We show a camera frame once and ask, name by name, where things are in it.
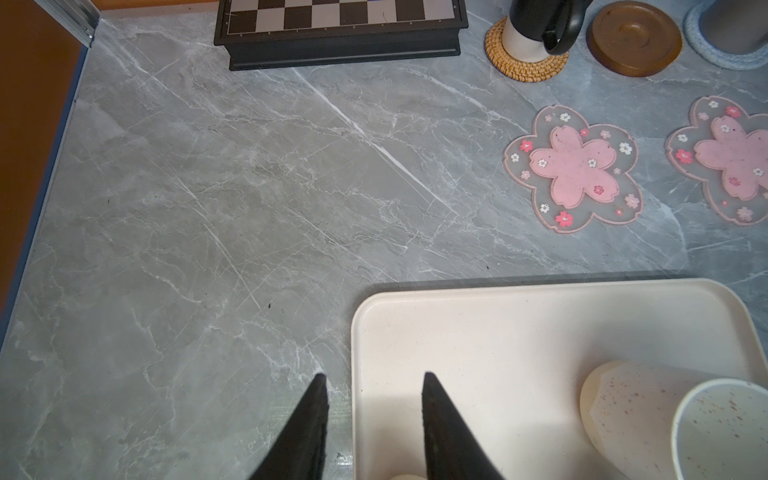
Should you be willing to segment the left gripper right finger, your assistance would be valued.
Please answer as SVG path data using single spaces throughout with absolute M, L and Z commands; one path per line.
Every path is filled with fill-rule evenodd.
M 504 479 L 432 372 L 425 373 L 421 401 L 429 480 Z

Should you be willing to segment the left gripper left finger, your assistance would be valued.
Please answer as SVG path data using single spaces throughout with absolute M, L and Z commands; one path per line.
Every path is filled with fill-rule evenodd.
M 315 375 L 251 480 L 320 480 L 328 426 L 326 375 Z

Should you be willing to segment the white mug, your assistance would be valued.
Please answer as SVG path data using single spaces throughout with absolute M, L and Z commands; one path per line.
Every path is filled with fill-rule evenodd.
M 630 479 L 764 479 L 767 391 L 742 379 L 627 361 L 585 379 L 596 450 Z

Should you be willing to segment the pink flower coaster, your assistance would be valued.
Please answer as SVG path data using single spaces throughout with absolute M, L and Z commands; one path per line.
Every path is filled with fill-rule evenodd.
M 666 157 L 702 184 L 712 209 L 726 221 L 751 226 L 767 219 L 767 115 L 750 114 L 719 96 L 697 99 L 689 124 L 668 137 Z
M 626 225 L 639 217 L 644 200 L 630 176 L 638 147 L 624 129 L 590 124 L 577 111 L 553 105 L 539 111 L 532 131 L 503 152 L 511 178 L 531 192 L 534 213 L 559 234 L 591 221 Z

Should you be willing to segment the woven rattan round coaster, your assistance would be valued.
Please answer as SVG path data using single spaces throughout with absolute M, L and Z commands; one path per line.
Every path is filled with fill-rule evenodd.
M 504 29 L 509 19 L 498 20 L 486 33 L 484 48 L 494 67 L 503 75 L 520 82 L 536 83 L 559 74 L 565 67 L 569 54 L 547 55 L 537 62 L 525 62 L 511 56 L 503 46 Z

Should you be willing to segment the black mug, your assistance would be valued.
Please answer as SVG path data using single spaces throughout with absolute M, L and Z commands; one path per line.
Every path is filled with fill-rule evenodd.
M 567 53 L 576 42 L 592 0 L 515 0 L 502 30 L 512 58 L 537 63 Z

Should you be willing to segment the brown wooden round coaster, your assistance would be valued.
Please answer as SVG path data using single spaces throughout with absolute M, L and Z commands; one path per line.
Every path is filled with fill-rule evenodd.
M 657 7 L 619 1 L 603 7 L 587 31 L 587 46 L 607 69 L 628 77 L 655 75 L 679 56 L 677 24 Z

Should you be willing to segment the blue woven round coaster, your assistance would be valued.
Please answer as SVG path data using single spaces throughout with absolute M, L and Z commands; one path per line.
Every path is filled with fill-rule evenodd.
M 702 1 L 686 14 L 684 33 L 691 47 L 708 62 L 728 70 L 754 70 L 767 65 L 767 45 L 750 54 L 729 54 L 718 50 L 702 35 L 699 20 L 714 1 Z

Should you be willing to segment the grey mug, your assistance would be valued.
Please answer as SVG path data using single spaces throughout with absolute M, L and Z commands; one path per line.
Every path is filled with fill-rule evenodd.
M 767 45 L 767 0 L 718 0 L 699 20 L 703 37 L 729 54 L 750 54 Z

